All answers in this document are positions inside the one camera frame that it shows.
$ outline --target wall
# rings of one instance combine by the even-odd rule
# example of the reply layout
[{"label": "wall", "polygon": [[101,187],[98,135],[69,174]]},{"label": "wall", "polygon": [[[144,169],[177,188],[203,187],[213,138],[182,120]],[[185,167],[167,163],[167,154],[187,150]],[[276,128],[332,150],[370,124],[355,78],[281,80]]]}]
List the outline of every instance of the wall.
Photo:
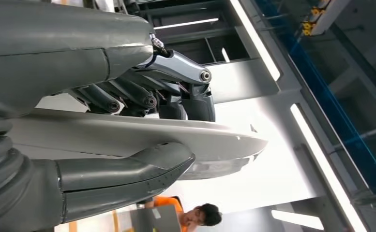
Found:
[{"label": "wall", "polygon": [[215,103],[238,101],[276,94],[275,81],[261,59],[210,65]]}]

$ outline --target gray laptop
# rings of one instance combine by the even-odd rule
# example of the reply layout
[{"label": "gray laptop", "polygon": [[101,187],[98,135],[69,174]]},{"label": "gray laptop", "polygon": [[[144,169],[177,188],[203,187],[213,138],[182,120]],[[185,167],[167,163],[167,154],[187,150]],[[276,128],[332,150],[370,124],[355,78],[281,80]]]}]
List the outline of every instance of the gray laptop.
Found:
[{"label": "gray laptop", "polygon": [[120,229],[120,232],[180,232],[178,216],[173,205],[137,209],[120,213],[118,216],[120,224],[122,224],[120,227],[124,228]]}]

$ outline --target light fixture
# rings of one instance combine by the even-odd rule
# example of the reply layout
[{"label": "light fixture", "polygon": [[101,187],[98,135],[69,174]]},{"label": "light fixture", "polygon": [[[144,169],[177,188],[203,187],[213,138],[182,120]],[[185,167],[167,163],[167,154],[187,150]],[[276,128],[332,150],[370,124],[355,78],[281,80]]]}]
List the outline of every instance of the light fixture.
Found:
[{"label": "light fixture", "polygon": [[296,119],[312,153],[315,157],[319,167],[321,168],[327,182],[330,185],[331,190],[333,191],[337,201],[339,202],[343,212],[345,213],[347,219],[349,220],[351,226],[353,227],[355,232],[366,232],[366,228],[361,221],[359,215],[357,214],[356,210],[350,203],[349,197],[347,196],[345,190],[343,189],[342,185],[340,184],[339,180],[336,177],[333,169],[331,168],[328,160],[326,159],[325,154],[323,153],[322,149],[319,146],[315,136],[313,135],[312,131],[309,128],[306,120],[304,119],[300,109],[296,104],[293,104],[290,107],[290,110],[293,116]]},{"label": "light fixture", "polygon": [[309,215],[303,215],[303,214],[295,214],[295,213],[289,213],[284,211],[278,211],[278,210],[272,210],[272,216],[275,219],[287,221],[293,224],[298,224],[302,226],[307,226],[310,228],[314,228],[317,230],[324,230],[323,224],[320,221],[320,218],[309,216]]},{"label": "light fixture", "polygon": [[260,56],[262,57],[262,60],[265,63],[266,67],[268,68],[268,71],[271,74],[272,78],[275,81],[277,81],[280,77],[280,72],[277,66],[275,65],[275,63],[273,62],[271,55],[267,51],[259,35],[257,34],[255,28],[253,27],[251,21],[249,20],[248,16],[243,10],[241,4],[239,3],[239,0],[230,0],[230,3],[232,4],[233,8],[238,14],[239,19],[241,20],[243,26],[245,27],[245,30],[248,32],[249,37],[251,38]]},{"label": "light fixture", "polygon": [[224,47],[222,48],[222,56],[224,56],[226,63],[230,62],[229,57],[227,56],[227,53]]},{"label": "light fixture", "polygon": [[167,26],[160,26],[160,27],[155,27],[154,29],[159,30],[159,29],[165,29],[165,28],[175,28],[175,27],[182,27],[182,26],[199,24],[199,23],[216,22],[218,20],[219,18],[211,18],[211,19],[199,20],[199,21],[194,21],[194,22],[189,22],[189,23],[178,23],[178,24],[172,24],[172,25],[167,25]]}]

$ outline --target joint screw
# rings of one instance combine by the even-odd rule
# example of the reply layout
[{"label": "joint screw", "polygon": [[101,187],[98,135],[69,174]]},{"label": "joint screw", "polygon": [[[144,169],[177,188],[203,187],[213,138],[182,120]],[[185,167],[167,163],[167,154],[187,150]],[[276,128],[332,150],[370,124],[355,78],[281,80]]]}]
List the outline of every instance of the joint screw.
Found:
[{"label": "joint screw", "polygon": [[154,97],[147,97],[144,103],[147,107],[153,108],[156,106],[156,99]]},{"label": "joint screw", "polygon": [[200,78],[202,79],[202,81],[209,82],[209,81],[211,80],[211,73],[208,72],[208,71],[203,71],[203,72],[201,73]]},{"label": "joint screw", "polygon": [[153,39],[153,44],[154,45],[161,45],[161,41],[159,41],[157,38]]},{"label": "joint screw", "polygon": [[108,104],[108,108],[109,108],[111,111],[118,111],[118,110],[120,109],[120,105],[119,105],[117,102],[111,101],[111,102]]}]

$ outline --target gray robot arm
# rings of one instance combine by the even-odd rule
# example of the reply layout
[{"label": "gray robot arm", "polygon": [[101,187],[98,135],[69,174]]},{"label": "gray robot arm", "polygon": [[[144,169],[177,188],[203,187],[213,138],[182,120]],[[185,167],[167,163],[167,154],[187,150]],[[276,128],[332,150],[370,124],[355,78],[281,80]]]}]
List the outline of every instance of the gray robot arm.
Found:
[{"label": "gray robot arm", "polygon": [[[80,102],[86,102],[93,113],[112,113],[112,108],[108,107],[111,99],[98,97],[108,93],[125,104],[120,115],[145,116],[156,107],[161,118],[184,119],[186,111],[190,120],[214,122],[210,71],[177,51],[166,50],[154,34],[150,37],[154,52],[149,59],[115,80],[99,84],[101,89],[80,90],[95,96],[91,100],[86,96],[79,98],[72,90],[69,93]],[[94,105],[102,107],[93,110]]]},{"label": "gray robot arm", "polygon": [[28,114],[43,96],[113,80],[144,62],[151,32],[138,17],[0,0],[0,231],[45,229],[136,203],[193,163],[175,143],[125,159],[35,160],[5,136],[7,119]]}]

